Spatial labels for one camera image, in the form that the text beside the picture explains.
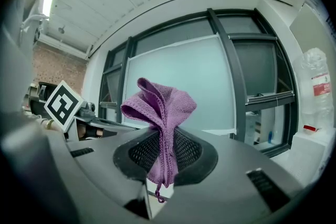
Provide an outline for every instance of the window frame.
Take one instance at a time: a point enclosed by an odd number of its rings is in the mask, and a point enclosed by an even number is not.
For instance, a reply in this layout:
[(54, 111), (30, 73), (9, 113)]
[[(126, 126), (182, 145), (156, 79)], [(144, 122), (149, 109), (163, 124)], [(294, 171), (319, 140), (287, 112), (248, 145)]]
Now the window frame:
[(263, 38), (258, 38), (256, 39), (254, 36), (252, 36), (251, 38), (249, 38), (249, 35), (237, 35), (235, 34), (234, 38), (232, 39), (230, 35), (228, 35), (230, 40), (233, 41), (235, 48), (238, 46), (244, 46), (244, 45), (254, 45), (254, 46), (269, 46), (272, 47), (272, 56), (273, 56), (273, 61), (274, 61), (274, 76), (275, 81), (274, 81), (274, 89), (273, 91), (276, 93), (278, 90), (278, 86), (279, 86), (279, 81), (282, 82), (282, 84), (285, 86), (285, 88), (287, 88), (286, 91), (292, 91), (292, 87), (288, 86), (286, 84), (286, 79), (285, 80), (281, 80), (279, 78), (280, 74), (278, 72), (278, 68), (280, 68), (280, 60), (283, 60), (283, 62), (285, 62), (285, 60), (283, 59), (283, 55), (282, 52), (279, 50), (279, 46), (277, 44), (277, 38), (276, 37), (268, 37), (265, 36)]
[[(230, 33), (227, 34), (224, 27), (220, 23), (218, 17), (228, 16), (228, 17), (250, 17), (253, 19), (254, 23), (260, 29), (261, 33)], [(100, 88), (100, 96), (99, 101), (101, 100), (101, 92), (102, 92), (102, 84), (104, 76), (109, 72), (116, 71), (120, 68), (120, 80), (118, 85), (118, 93), (117, 93), (117, 102), (106, 104), (106, 102), (101, 103), (99, 105), (99, 117), (106, 117), (107, 108), (113, 108), (117, 111), (117, 122), (121, 123), (122, 114), (120, 110), (120, 105), (122, 103), (123, 96), (123, 88), (124, 88), (124, 79), (125, 72), (127, 67), (128, 58), (132, 58), (135, 56), (136, 47), (138, 45), (138, 41), (155, 33), (158, 33), (164, 29), (167, 29), (172, 26), (176, 26), (179, 24), (186, 24), (192, 20), (198, 20), (202, 18), (207, 18), (211, 29), (213, 30), (213, 34), (219, 35), (224, 50), (227, 55), (230, 71), (233, 79), (233, 87), (235, 93), (235, 106), (236, 106), (236, 134), (231, 134), (230, 138), (242, 141), (245, 140), (245, 131), (246, 131), (246, 112), (254, 111), (254, 110), (262, 110), (265, 108), (272, 108), (275, 106), (285, 105), (284, 109), (284, 127), (283, 127), (283, 137), (282, 143), (267, 148), (265, 150), (261, 150), (262, 153), (267, 155), (268, 157), (273, 157), (278, 155), (287, 149), (290, 148), (291, 141), (293, 135), (296, 133), (298, 128), (298, 97), (297, 97), (297, 88), (295, 83), (295, 77), (293, 74), (292, 67), (290, 65), (290, 61), (286, 54), (286, 51), (276, 35), (275, 31), (268, 24), (262, 14), (255, 8), (254, 10), (244, 10), (244, 9), (219, 9), (212, 10), (211, 8), (207, 9), (204, 12), (198, 12), (194, 14), (185, 15), (179, 18), (175, 18), (164, 22), (162, 24), (151, 27), (133, 37), (129, 37), (124, 43), (119, 45), (117, 48), (108, 52), (107, 59), (105, 62), (105, 67), (101, 80), (101, 88)], [(248, 98), (246, 94), (246, 86), (244, 75), (242, 72), (242, 67), (240, 66), (240, 62), (238, 59), (238, 55), (233, 43), (233, 40), (269, 40), (277, 46), (277, 49), (280, 51), (281, 56), (285, 60), (286, 69), (290, 77), (291, 83), (291, 91), (284, 93), (275, 93), (272, 95), (266, 95), (262, 97), (256, 98)], [(123, 56), (123, 61), (121, 64), (110, 66), (114, 61), (114, 57), (116, 53), (122, 49), (125, 49), (125, 53)]]

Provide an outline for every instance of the plastic bottle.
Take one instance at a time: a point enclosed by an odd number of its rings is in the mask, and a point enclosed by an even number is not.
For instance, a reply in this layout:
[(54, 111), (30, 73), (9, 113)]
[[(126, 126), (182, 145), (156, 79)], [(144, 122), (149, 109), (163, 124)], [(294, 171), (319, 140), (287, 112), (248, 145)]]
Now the plastic bottle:
[(325, 56), (323, 51), (313, 48), (293, 63), (299, 82), (303, 123), (317, 129), (333, 127), (334, 118), (330, 75)]

